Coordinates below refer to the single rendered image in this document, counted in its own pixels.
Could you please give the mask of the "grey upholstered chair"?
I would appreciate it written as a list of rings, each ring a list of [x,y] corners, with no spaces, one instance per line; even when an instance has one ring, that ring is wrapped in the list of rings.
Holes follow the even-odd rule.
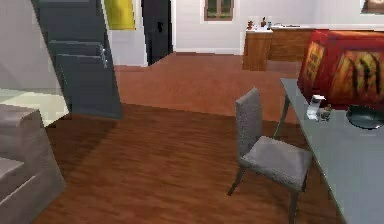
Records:
[[[290,190],[289,224],[296,224],[299,194],[306,190],[312,153],[263,135],[262,104],[255,87],[235,101],[235,118],[239,169],[227,195],[233,194],[245,171],[252,170]]]

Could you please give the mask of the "grey dining table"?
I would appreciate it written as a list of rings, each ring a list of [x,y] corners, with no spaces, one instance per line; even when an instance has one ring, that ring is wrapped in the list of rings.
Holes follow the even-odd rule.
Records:
[[[384,127],[352,125],[344,110],[310,120],[295,79],[281,80],[292,108],[346,224],[384,224]]]

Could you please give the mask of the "yellow framed picture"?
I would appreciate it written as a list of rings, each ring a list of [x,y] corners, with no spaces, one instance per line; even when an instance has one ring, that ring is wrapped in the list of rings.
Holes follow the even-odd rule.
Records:
[[[132,0],[104,0],[108,26],[111,30],[134,30]]]

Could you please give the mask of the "brown wooden counter cabinet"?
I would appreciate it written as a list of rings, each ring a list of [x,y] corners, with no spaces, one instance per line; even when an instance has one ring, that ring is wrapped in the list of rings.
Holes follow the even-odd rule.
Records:
[[[242,68],[265,71],[267,62],[301,62],[313,28],[275,27],[270,30],[247,30]]]

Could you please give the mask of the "dark framed picture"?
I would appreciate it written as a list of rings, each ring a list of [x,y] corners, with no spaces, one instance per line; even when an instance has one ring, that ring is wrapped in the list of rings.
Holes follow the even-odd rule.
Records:
[[[384,14],[384,0],[364,0],[363,14]]]

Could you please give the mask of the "grey room door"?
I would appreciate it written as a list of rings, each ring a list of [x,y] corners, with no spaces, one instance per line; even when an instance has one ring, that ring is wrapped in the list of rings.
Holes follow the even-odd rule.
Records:
[[[30,0],[70,112],[120,119],[101,0]],[[104,68],[100,48],[106,49]]]

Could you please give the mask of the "red patterned sofa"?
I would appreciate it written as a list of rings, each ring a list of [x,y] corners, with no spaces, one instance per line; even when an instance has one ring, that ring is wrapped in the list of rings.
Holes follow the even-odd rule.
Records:
[[[324,96],[322,106],[384,110],[384,32],[313,31],[297,85],[306,99]]]

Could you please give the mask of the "black room door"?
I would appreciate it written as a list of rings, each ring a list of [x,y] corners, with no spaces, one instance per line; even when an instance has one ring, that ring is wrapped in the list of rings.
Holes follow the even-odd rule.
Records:
[[[171,0],[141,0],[148,65],[173,52]],[[157,24],[164,24],[159,33]]]

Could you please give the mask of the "brown framed window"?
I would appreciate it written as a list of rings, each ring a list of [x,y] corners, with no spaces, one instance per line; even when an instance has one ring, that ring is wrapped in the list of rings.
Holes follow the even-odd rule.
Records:
[[[234,13],[234,0],[204,0],[205,21],[231,21]]]

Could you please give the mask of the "white small dispenser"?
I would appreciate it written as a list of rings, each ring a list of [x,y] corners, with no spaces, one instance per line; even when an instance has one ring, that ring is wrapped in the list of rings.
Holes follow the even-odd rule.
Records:
[[[322,95],[313,95],[309,106],[307,108],[306,115],[310,120],[317,120],[318,119],[318,110],[320,108],[321,101],[324,100],[325,97]]]

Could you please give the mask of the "small dark shaker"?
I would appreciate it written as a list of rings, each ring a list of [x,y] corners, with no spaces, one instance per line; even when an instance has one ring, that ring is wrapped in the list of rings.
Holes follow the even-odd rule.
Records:
[[[331,113],[331,110],[332,110],[332,106],[330,104],[328,104],[327,106],[325,106],[322,110],[322,112],[320,113],[320,118],[322,120],[326,120],[328,121],[329,120],[329,117],[330,117],[330,113]]]

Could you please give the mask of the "dark grey bowl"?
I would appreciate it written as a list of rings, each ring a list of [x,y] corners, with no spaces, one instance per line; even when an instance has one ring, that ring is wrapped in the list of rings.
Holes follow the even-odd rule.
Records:
[[[367,106],[350,105],[346,118],[353,126],[361,129],[373,130],[384,126],[384,112]]]

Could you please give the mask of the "grey sofa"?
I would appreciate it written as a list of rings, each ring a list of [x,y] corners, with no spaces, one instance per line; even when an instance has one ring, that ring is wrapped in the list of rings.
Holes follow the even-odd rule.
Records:
[[[40,111],[0,105],[0,224],[32,224],[65,187]]]

